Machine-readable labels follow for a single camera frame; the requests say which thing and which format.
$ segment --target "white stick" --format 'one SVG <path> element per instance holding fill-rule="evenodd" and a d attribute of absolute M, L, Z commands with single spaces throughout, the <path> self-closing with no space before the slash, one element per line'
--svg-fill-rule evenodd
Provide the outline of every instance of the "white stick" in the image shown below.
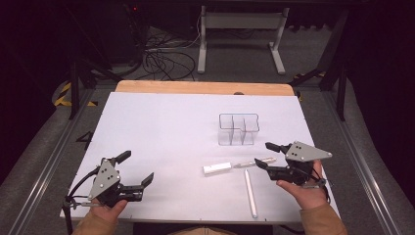
<path fill-rule="evenodd" d="M 251 212 L 253 214 L 253 217 L 256 218 L 258 217 L 258 215 L 256 213 L 253 187 L 251 186 L 250 174 L 248 173 L 247 169 L 245 169 L 245 180 L 247 181 L 247 189 L 248 189 L 248 196 L 250 197 Z"/>

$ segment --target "white pen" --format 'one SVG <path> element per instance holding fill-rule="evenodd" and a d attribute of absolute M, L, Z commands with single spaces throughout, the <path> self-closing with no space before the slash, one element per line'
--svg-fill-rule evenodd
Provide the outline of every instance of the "white pen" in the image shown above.
<path fill-rule="evenodd" d="M 263 161 L 266 164 L 271 164 L 271 163 L 274 163 L 275 161 L 277 161 L 277 159 L 275 159 L 275 158 L 267 158 L 267 159 L 263 159 L 261 161 Z M 253 165 L 255 165 L 255 161 L 248 162 L 248 163 L 242 163 L 242 164 L 234 164 L 233 167 L 234 168 L 242 168 L 242 167 L 249 167 L 249 166 L 253 166 Z"/>
<path fill-rule="evenodd" d="M 250 174 L 248 173 L 248 170 L 247 169 L 245 169 L 245 180 L 247 182 L 248 197 L 250 198 L 251 213 L 253 214 L 253 217 L 254 218 L 257 218 L 258 215 L 256 213 L 256 206 L 255 206 L 255 200 L 254 200 L 253 187 L 251 186 Z"/>

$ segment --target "white tabletop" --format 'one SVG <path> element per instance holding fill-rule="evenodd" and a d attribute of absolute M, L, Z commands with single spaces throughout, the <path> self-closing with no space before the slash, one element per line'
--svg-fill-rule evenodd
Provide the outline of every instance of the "white tabletop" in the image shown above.
<path fill-rule="evenodd" d="M 220 114 L 258 114 L 253 145 L 218 145 Z M 313 146 L 295 96 L 140 94 L 114 92 L 95 130 L 72 187 L 101 162 L 126 150 L 132 156 L 117 164 L 121 183 L 138 185 L 154 172 L 142 202 L 129 203 L 119 216 L 129 221 L 291 223 L 300 222 L 295 199 L 271 181 L 265 170 L 249 167 L 258 217 L 251 214 L 243 168 L 205 176 L 203 166 L 277 158 L 265 142 L 287 145 L 295 140 Z M 88 195 L 92 178 L 75 195 Z M 331 206 L 337 212 L 332 195 Z M 72 210 L 82 218 L 89 208 Z"/>

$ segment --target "gray carpet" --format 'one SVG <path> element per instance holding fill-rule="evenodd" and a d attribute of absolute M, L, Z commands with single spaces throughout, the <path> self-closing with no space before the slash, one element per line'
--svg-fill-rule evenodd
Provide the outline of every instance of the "gray carpet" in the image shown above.
<path fill-rule="evenodd" d="M 286 75 L 278 75 L 272 57 L 267 49 L 267 42 L 272 41 L 272 31 L 257 31 L 250 39 L 237 39 L 226 33 L 215 33 L 208 38 L 207 69 L 204 74 L 193 75 L 198 81 L 235 81 L 286 83 L 297 73 L 306 73 L 315 69 L 318 59 L 330 36 L 326 28 L 321 30 L 301 29 L 291 32 L 286 29 L 280 44 L 280 54 L 286 68 Z M 198 59 L 198 47 L 180 49 Z M 183 64 L 191 66 L 191 61 L 180 56 L 172 56 Z M 177 67 L 173 74 L 182 74 L 186 70 Z M 129 75 L 127 79 L 143 75 L 142 69 Z M 163 78 L 159 74 L 155 79 Z M 308 127 L 316 146 L 330 151 L 334 157 L 323 162 L 327 174 L 335 184 L 333 193 L 349 234 L 388 234 L 377 217 L 367 196 L 364 185 L 350 160 L 344 137 L 339 131 L 336 116 L 330 112 L 325 94 L 319 91 L 316 84 L 320 78 L 313 78 L 297 87 L 302 94 L 303 108 Z M 65 221 L 59 217 L 64 195 L 73 181 L 76 171 L 85 153 L 85 143 L 76 139 L 88 131 L 94 131 L 101 111 L 115 83 L 110 80 L 99 81 L 93 91 L 91 101 L 98 101 L 97 107 L 86 107 L 73 126 L 68 144 L 63 148 L 59 164 L 53 177 L 47 182 L 43 197 L 33 208 L 28 217 L 28 224 L 21 231 L 23 234 L 66 234 Z M 336 95 L 336 90 L 329 92 Z M 36 137 L 27 146 L 9 177 L 0 188 L 0 234 L 8 234 L 16 221 L 20 210 L 28 198 L 33 185 L 41 174 L 43 167 L 54 156 L 59 139 L 65 132 L 70 107 L 58 107 Z M 401 234 L 415 234 L 415 212 L 403 195 L 394 179 L 376 152 L 364 124 L 361 112 L 356 105 L 351 84 L 346 91 L 346 125 L 356 144 L 356 148 L 364 157 L 384 195 L 392 217 Z M 132 224 L 121 222 L 116 234 L 132 234 Z M 274 234 L 291 234 L 275 227 Z"/>

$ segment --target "metal bracket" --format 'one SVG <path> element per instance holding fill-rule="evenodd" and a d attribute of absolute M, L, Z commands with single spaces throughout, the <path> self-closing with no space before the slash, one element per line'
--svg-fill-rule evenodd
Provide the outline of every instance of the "metal bracket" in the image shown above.
<path fill-rule="evenodd" d="M 286 159 L 296 162 L 310 162 L 314 160 L 332 158 L 329 152 L 295 141 L 286 154 Z"/>

